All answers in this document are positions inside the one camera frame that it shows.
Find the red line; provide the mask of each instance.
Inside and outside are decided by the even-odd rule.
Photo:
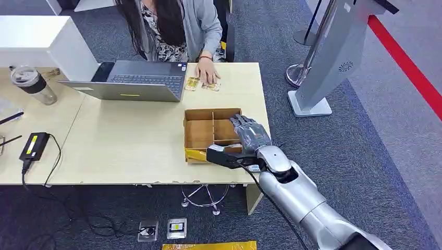
[[[376,16],[369,16],[369,26],[385,49],[387,49],[393,60],[399,65],[408,79],[410,79],[422,97],[424,97],[433,109],[434,113],[442,120],[442,96],[437,89],[434,88],[427,77],[425,77],[416,64],[413,63],[411,58],[403,51]]]

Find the robotic hand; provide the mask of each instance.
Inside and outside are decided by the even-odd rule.
[[[243,153],[212,145],[207,161],[231,169],[258,165],[259,185],[279,208],[300,225],[321,250],[391,250],[378,237],[351,224],[331,208],[316,184],[282,150],[272,146],[262,125],[245,116],[230,119],[240,137]]]

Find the pen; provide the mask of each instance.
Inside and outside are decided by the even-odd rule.
[[[16,139],[19,139],[19,138],[21,138],[21,135],[15,137],[15,138],[12,138],[11,140],[8,140],[8,141],[6,141],[6,142],[4,142],[4,143],[0,143],[0,147],[1,147],[1,146],[4,146],[4,145],[6,145],[6,144],[8,144],[8,143],[10,143],[10,142],[13,142],[13,141],[15,141]]]
[[[5,119],[3,119],[3,120],[0,120],[0,125],[4,124],[4,123],[6,123],[6,122],[9,122],[9,121],[11,121],[11,120],[14,120],[14,119],[17,118],[17,117],[22,116],[23,114],[24,114],[23,112],[16,113],[16,114],[13,115],[13,116],[10,116],[10,117],[8,117],[8,118],[5,118]]]

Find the hand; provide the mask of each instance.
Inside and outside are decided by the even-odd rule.
[[[215,70],[212,60],[205,57],[200,58],[195,68],[195,75],[204,84],[215,84],[217,79],[221,79]]]
[[[230,118],[230,122],[239,136],[244,153],[254,153],[258,148],[272,144],[264,127],[255,120],[236,114]]]

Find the power adapter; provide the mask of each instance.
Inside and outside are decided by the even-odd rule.
[[[50,135],[45,132],[31,133],[19,157],[23,161],[22,174],[28,172],[32,162],[40,160]]]

